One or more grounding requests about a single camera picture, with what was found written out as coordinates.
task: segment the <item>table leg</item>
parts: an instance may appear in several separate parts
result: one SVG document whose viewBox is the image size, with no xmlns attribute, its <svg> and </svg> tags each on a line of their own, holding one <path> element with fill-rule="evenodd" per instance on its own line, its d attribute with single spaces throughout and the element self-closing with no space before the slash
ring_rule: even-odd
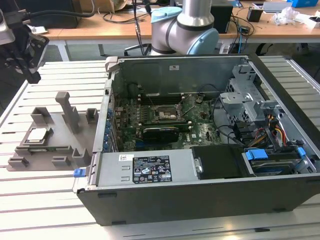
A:
<svg viewBox="0 0 320 240">
<path fill-rule="evenodd" d="M 226 39 L 222 41 L 222 45 L 220 47 L 220 52 L 219 54 L 228 54 L 230 45 L 232 44 L 232 39 Z"/>
<path fill-rule="evenodd" d="M 68 45 L 66 44 L 66 41 L 62 40 L 59 43 L 57 43 L 56 45 L 59 49 L 59 53 L 61 55 L 62 61 L 69 62 L 70 61 L 70 52 L 69 52 Z"/>
<path fill-rule="evenodd" d="M 98 44 L 98 47 L 99 47 L 100 56 L 104 57 L 105 56 L 104 45 L 103 44 Z"/>
</svg>

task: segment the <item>metal profile table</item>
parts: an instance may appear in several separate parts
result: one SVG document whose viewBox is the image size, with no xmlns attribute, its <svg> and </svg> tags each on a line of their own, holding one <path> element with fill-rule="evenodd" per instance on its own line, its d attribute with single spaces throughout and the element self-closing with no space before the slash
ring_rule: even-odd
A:
<svg viewBox="0 0 320 240">
<path fill-rule="evenodd" d="M 292 60 L 282 57 L 261 60 L 320 128 L 316 82 Z M 39 72 L 42 77 L 39 84 L 24 83 L 0 118 L 0 239 L 320 239 L 320 195 L 292 212 L 97 225 L 73 193 L 76 186 L 72 171 L 8 172 L 5 168 L 32 122 L 30 113 L 35 106 L 46 106 L 51 113 L 62 112 L 55 101 L 57 91 L 69 91 L 70 103 L 79 112 L 88 107 L 100 109 L 107 79 L 104 61 L 48 62 Z"/>
</svg>

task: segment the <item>cardboard box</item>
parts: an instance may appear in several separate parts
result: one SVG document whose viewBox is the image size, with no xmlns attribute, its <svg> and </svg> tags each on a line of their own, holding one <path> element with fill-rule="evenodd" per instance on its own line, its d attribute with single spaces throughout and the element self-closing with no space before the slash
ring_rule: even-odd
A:
<svg viewBox="0 0 320 240">
<path fill-rule="evenodd" d="M 115 11 L 123 9 L 128 0 L 95 0 L 95 11 L 101 13 L 115 13 Z M 91 12 L 92 4 L 91 0 L 80 0 L 81 8 L 83 12 Z"/>
</svg>

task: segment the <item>gray floor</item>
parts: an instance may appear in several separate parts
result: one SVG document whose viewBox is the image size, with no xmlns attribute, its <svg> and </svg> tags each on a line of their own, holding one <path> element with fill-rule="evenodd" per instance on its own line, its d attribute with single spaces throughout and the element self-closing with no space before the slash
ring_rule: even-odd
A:
<svg viewBox="0 0 320 240">
<path fill-rule="evenodd" d="M 258 44 L 248 44 L 245 53 L 254 53 Z M 266 44 L 262 52 L 266 52 L 270 44 Z M 104 51 L 109 56 L 123 56 L 124 49 L 130 45 L 112 44 L 104 45 Z M 72 61 L 90 61 L 90 60 L 105 60 L 105 56 L 100 56 L 98 45 L 70 45 L 69 51 Z M 139 49 L 130 51 L 131 56 L 140 56 Z M 314 76 L 317 68 L 320 67 L 320 44 L 309 44 L 308 49 L 300 49 L 297 44 L 275 44 L 269 48 L 266 55 L 282 55 L 293 58 L 298 64 L 304 68 L 311 76 Z M 44 62 L 59 62 L 61 61 L 58 48 L 54 45 L 49 45 Z M 320 73 L 316 76 L 316 80 L 320 82 Z M 0 74 L 0 114 L 10 103 L 17 90 L 24 82 L 22 75 L 12 72 L 8 69 L 2 70 Z"/>
</svg>

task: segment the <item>motherboard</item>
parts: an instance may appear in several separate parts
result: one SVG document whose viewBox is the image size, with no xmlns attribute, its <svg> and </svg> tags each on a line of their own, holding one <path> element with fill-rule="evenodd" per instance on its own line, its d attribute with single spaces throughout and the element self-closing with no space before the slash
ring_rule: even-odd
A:
<svg viewBox="0 0 320 240">
<path fill-rule="evenodd" d="M 120 99 L 115 108 L 120 152 L 189 149 L 221 144 L 212 99 L 201 95 Z"/>
</svg>

